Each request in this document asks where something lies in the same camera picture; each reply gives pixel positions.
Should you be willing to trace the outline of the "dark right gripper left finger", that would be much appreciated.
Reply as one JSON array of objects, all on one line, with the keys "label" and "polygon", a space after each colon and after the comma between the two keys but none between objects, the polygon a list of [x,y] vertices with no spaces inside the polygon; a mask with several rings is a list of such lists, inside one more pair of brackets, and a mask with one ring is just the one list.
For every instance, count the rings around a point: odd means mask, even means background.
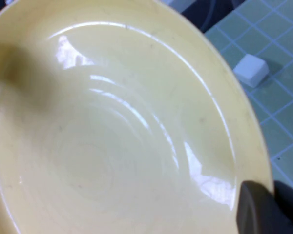
[{"label": "dark right gripper left finger", "polygon": [[290,230],[290,222],[274,196],[254,181],[241,184],[236,223],[240,234],[282,234]]}]

